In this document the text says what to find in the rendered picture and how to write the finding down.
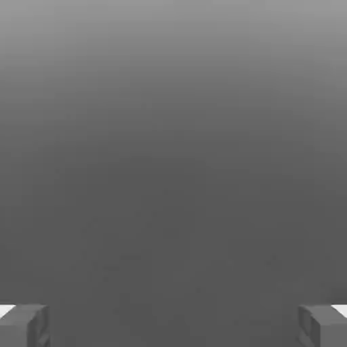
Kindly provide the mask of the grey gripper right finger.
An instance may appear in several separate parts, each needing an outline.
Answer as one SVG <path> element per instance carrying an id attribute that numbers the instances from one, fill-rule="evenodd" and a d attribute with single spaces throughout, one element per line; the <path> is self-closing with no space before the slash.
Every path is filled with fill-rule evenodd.
<path id="1" fill-rule="evenodd" d="M 302 347 L 347 347 L 347 304 L 300 305 L 298 326 Z"/>

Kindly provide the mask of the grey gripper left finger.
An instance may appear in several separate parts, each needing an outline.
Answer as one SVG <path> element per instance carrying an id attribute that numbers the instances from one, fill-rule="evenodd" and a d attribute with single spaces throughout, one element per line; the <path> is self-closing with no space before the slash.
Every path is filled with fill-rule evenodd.
<path id="1" fill-rule="evenodd" d="M 51 347 L 49 306 L 0 304 L 0 347 Z"/>

